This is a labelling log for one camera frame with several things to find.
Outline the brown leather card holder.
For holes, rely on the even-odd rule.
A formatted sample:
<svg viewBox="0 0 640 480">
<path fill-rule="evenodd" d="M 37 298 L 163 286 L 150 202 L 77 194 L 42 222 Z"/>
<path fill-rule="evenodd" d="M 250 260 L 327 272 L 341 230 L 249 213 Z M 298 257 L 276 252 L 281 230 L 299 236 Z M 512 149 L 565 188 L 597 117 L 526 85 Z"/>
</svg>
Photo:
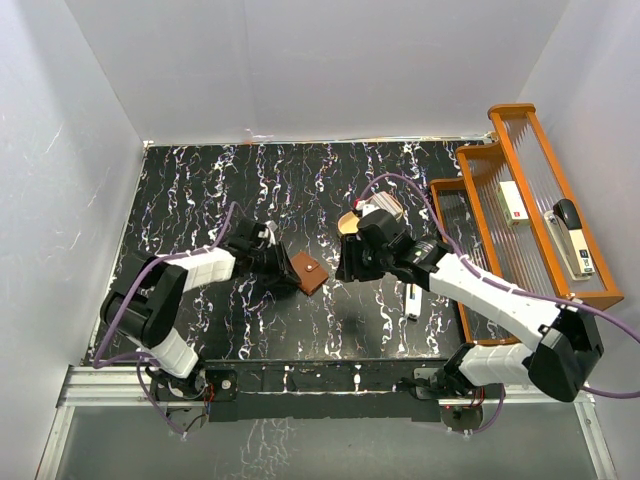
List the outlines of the brown leather card holder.
<svg viewBox="0 0 640 480">
<path fill-rule="evenodd" d="M 291 264 L 300 279 L 298 288 L 307 296 L 318 291 L 329 278 L 321 264 L 303 251 L 291 258 Z"/>
</svg>

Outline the stack of credit cards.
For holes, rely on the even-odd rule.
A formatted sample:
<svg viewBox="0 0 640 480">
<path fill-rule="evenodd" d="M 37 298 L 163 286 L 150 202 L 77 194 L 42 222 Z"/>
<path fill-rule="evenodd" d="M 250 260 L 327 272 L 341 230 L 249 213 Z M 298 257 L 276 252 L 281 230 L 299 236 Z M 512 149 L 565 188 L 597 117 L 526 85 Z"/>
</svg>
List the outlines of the stack of credit cards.
<svg viewBox="0 0 640 480">
<path fill-rule="evenodd" d="M 396 220 L 400 220 L 404 215 L 403 206 L 388 192 L 378 192 L 373 194 L 368 199 L 368 203 L 389 212 Z"/>
</svg>

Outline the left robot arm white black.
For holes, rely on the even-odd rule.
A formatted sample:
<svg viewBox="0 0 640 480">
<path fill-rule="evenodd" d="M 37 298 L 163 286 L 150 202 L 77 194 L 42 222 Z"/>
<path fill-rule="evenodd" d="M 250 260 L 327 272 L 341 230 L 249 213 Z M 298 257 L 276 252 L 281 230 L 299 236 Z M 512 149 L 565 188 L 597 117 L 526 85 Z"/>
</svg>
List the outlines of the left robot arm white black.
<svg viewBox="0 0 640 480">
<path fill-rule="evenodd" d="M 171 385 L 182 397 L 197 398 L 207 376 L 196 368 L 198 354 L 174 327 L 182 296 L 245 275 L 267 286 L 299 286 L 301 279 L 283 243 L 275 239 L 274 228 L 272 221 L 242 218 L 221 246 L 129 257 L 101 305 L 101 320 L 151 356 L 172 377 Z"/>
</svg>

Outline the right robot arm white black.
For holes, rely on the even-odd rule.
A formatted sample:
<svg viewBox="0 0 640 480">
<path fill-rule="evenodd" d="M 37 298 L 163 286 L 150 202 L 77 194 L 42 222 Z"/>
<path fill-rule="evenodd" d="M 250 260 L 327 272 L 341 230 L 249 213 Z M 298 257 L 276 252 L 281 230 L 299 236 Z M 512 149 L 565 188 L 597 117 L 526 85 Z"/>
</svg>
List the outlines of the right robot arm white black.
<svg viewBox="0 0 640 480">
<path fill-rule="evenodd" d="M 447 297 L 493 321 L 516 338 L 512 345 L 463 344 L 447 363 L 414 384 L 434 395 L 466 397 L 491 384 L 533 385 L 573 401 L 604 354 L 595 316 L 581 303 L 538 299 L 471 265 L 436 238 L 415 240 L 382 209 L 339 236 L 336 277 L 373 281 L 385 274 Z"/>
</svg>

